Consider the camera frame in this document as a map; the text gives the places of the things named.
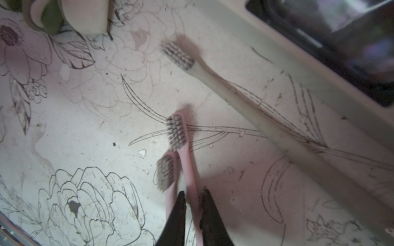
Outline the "pink toothbrush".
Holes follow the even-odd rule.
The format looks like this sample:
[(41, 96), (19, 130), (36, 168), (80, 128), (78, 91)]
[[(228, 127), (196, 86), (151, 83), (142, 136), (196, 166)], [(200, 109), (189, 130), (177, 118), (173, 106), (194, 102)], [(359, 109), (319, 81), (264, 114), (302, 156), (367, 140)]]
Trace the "pink toothbrush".
[(165, 194), (166, 220), (169, 219), (177, 197), (178, 161), (173, 151), (167, 151), (158, 161), (156, 182), (158, 189)]
[(190, 157), (190, 140), (185, 117), (180, 111), (177, 111), (167, 118), (166, 125), (170, 146), (178, 152), (180, 157), (195, 228), (196, 245), (203, 246), (203, 234), (200, 229), (202, 211), (200, 208), (199, 193)]

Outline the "beige grey toothbrush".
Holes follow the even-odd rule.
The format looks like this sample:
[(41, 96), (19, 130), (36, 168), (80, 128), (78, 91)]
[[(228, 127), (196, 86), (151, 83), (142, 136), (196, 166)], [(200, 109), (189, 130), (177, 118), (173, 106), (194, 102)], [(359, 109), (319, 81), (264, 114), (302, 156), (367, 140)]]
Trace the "beige grey toothbrush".
[(161, 52), (180, 69), (195, 77), (225, 100), (246, 120), (270, 139), (286, 156), (313, 179), (332, 198), (336, 199), (354, 218), (364, 224), (387, 245), (394, 244), (394, 211), (353, 182), (325, 159), (294, 139), (273, 120), (242, 99), (229, 86), (206, 71), (178, 45), (163, 40)]

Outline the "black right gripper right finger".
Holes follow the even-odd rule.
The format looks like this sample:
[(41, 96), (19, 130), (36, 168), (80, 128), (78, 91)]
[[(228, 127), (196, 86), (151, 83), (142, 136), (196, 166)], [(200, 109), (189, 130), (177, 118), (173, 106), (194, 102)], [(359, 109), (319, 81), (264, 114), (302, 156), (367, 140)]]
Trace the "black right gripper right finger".
[(200, 229), (204, 246), (234, 246), (208, 189), (200, 196), (202, 218)]

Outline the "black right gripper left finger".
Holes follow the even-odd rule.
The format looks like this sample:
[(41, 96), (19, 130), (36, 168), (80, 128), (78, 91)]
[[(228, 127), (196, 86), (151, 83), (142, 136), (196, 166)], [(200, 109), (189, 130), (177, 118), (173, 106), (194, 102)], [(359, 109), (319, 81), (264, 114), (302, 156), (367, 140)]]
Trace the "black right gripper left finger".
[(185, 192), (179, 192), (156, 246), (184, 246), (186, 221)]

